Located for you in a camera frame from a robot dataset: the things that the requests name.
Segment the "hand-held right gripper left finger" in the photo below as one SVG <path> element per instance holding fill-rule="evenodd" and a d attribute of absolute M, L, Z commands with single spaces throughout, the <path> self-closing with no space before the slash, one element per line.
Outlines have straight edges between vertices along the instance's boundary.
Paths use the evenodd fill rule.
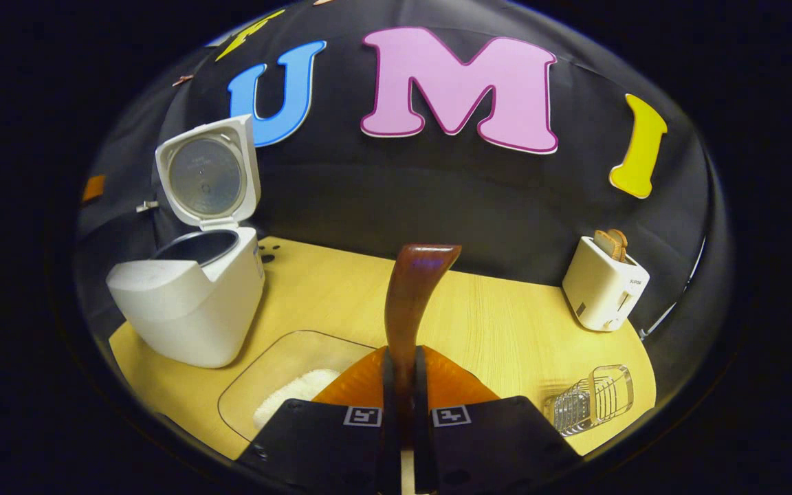
<path fill-rule="evenodd" d="M 264 494 L 399 494 L 400 431 L 392 360 L 384 352 L 382 406 L 291 398 L 240 454 Z"/>

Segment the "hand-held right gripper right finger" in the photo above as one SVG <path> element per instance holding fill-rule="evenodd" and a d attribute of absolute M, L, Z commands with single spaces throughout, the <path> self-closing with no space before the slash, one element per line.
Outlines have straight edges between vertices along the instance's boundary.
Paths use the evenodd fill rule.
<path fill-rule="evenodd" d="M 558 494 L 582 457 L 527 397 L 453 400 L 431 407 L 453 379 L 432 373 L 430 351 L 416 351 L 414 493 Z"/>

